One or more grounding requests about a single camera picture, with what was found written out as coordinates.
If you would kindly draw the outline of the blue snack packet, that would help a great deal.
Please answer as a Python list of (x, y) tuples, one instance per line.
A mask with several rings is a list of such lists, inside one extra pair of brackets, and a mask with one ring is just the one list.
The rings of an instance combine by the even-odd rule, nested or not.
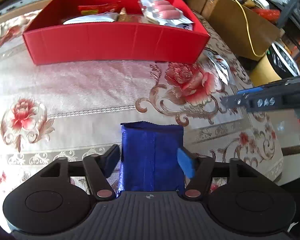
[(184, 192), (184, 173), (177, 161), (183, 127), (127, 122), (121, 124), (121, 133), (118, 196), (123, 191)]

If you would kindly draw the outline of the pink sausage packet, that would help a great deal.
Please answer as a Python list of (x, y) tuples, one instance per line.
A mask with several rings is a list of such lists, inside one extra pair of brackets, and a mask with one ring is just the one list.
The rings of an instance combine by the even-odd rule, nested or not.
[(193, 22), (167, 0), (139, 0), (143, 16), (151, 23), (193, 30)]

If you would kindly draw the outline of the gold snack packet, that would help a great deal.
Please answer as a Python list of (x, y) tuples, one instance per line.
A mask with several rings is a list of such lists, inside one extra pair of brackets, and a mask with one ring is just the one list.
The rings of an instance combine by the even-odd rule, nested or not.
[(130, 23), (142, 23), (143, 16), (142, 15), (133, 15), (128, 14), (125, 8), (122, 8), (118, 17), (117, 22), (130, 22)]

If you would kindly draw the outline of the white green snack packet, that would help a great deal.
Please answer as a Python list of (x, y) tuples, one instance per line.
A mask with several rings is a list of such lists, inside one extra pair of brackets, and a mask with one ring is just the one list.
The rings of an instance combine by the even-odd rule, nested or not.
[(226, 61), (220, 57), (215, 51), (207, 48), (204, 50), (204, 54), (210, 59), (210, 61), (213, 63), (216, 72), (221, 79), (221, 81), (228, 85), (230, 82), (229, 72), (226, 67)]

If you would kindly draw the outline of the brown cardboard box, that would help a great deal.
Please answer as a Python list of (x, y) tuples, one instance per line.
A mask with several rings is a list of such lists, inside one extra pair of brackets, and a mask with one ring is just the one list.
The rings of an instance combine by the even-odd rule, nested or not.
[(232, 52), (259, 61), (280, 30), (248, 8), (241, 10), (233, 0), (207, 0), (202, 16), (224, 40)]

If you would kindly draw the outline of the floral satin tablecloth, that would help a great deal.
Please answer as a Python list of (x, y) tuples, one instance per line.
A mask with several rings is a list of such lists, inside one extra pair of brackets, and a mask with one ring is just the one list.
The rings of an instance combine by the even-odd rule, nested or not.
[(227, 110), (220, 99), (252, 83), (239, 61), (206, 21), (207, 48), (226, 64), (233, 80), (213, 86), (191, 105), (177, 98), (188, 66), (147, 61), (83, 61), (36, 66), (23, 38), (0, 47), (0, 226), (5, 197), (57, 158), (80, 161), (104, 154), (121, 142), (123, 122), (185, 124), (184, 145), (191, 152), (226, 162), (236, 157), (270, 180), (283, 170), (283, 154), (266, 113)]

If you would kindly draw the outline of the red cardboard box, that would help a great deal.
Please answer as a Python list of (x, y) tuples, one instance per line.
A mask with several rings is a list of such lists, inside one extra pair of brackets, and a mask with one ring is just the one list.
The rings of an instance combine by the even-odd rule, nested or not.
[(120, 2), (129, 14), (141, 14), (139, 0), (52, 0), (23, 33), (37, 65), (88, 60), (144, 60), (194, 63), (210, 35), (183, 0), (167, 0), (193, 22), (192, 30), (138, 22), (64, 25), (80, 5)]

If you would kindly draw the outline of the white flat snack packet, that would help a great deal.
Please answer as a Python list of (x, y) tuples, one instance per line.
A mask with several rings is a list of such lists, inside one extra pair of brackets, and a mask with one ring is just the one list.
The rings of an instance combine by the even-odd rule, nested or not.
[(86, 16), (79, 16), (76, 18), (72, 18), (66, 20), (63, 25), (67, 24), (79, 24), (79, 23), (94, 23), (94, 22), (115, 22), (118, 18), (118, 13), (116, 12), (109, 12), (105, 14), (96, 14), (96, 15), (86, 15)]

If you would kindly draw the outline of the red yellow snack packet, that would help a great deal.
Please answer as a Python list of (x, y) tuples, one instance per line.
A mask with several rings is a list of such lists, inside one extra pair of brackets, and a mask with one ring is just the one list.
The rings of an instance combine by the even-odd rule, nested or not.
[(105, 12), (116, 12), (120, 7), (120, 2), (98, 4), (98, 5), (79, 5), (77, 7), (81, 15), (102, 14)]

